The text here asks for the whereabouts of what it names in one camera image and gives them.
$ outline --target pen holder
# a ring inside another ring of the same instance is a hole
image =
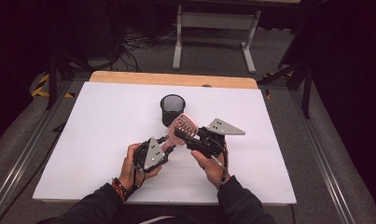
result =
[[[161,121],[168,128],[171,123],[184,113],[186,103],[179,95],[170,94],[164,96],[160,101]]]

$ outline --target sleeve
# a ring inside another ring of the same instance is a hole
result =
[[[116,191],[110,184],[105,184],[52,223],[110,223],[120,205],[122,201]]]
[[[276,223],[262,207],[261,201],[249,189],[244,189],[232,176],[218,192],[217,198],[230,223]]]

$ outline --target bracelet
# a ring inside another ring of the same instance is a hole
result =
[[[130,195],[127,194],[127,190],[120,184],[118,178],[112,178],[112,187],[116,190],[120,199],[126,202]]]

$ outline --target gray floor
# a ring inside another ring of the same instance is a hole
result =
[[[194,36],[215,38],[202,30],[188,31],[179,71],[172,69],[174,56],[174,41],[172,39],[163,41],[150,49],[137,49],[132,54],[143,72],[253,77],[259,80],[264,74],[277,71],[276,66],[293,38],[288,31],[258,29],[251,47],[257,73],[251,75],[246,71],[244,56],[238,45],[239,39],[244,38],[243,33],[228,32],[226,36],[218,38],[227,44],[203,44],[202,40],[201,43],[194,40]],[[114,69],[126,71],[126,66],[118,62]],[[88,80],[87,74],[79,74],[74,79],[69,92],[78,93],[86,80]],[[274,83],[282,82],[283,80],[276,80]],[[337,211],[332,194],[329,193],[323,171],[314,156],[313,143],[305,129],[304,121],[300,118],[299,108],[293,103],[291,92],[276,87],[269,87],[269,89],[271,89],[272,98],[268,100],[264,97],[264,99],[298,200],[295,205],[296,222],[345,223]],[[14,198],[30,176],[34,175],[36,167],[45,157],[56,136],[52,129],[67,121],[75,101],[76,98],[61,100],[11,198]],[[46,113],[46,105],[47,98],[35,97],[34,101],[20,114],[0,139],[0,188],[7,178],[8,171],[13,167],[30,140],[38,122]],[[374,202],[352,165],[314,88],[310,115],[309,122],[313,125],[327,162],[332,169],[332,174],[337,178],[337,183],[355,223],[375,224]],[[1,223],[36,223],[48,217],[56,217],[71,206],[71,203],[43,203],[33,200],[32,196],[39,179],[40,172],[35,174],[33,182],[14,203]],[[279,223],[292,223],[289,206],[265,207]]]

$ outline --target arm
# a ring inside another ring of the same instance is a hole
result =
[[[263,210],[260,200],[251,191],[244,189],[235,176],[230,176],[229,171],[220,189],[223,169],[214,160],[205,158],[199,151],[192,150],[191,155],[204,169],[208,181],[219,190],[217,197],[230,223],[276,223],[275,219]],[[224,162],[223,155],[217,159]]]
[[[129,146],[127,157],[124,159],[121,168],[119,183],[127,192],[132,192],[132,179],[130,170],[132,169],[132,157],[139,144]],[[146,174],[146,179],[159,173],[161,166]],[[136,175],[136,186],[140,186],[144,178],[140,174]],[[53,223],[110,223],[113,216],[117,213],[118,207],[127,200],[122,195],[118,187],[105,184],[94,193],[83,198],[79,203],[72,206],[65,214],[57,218]]]

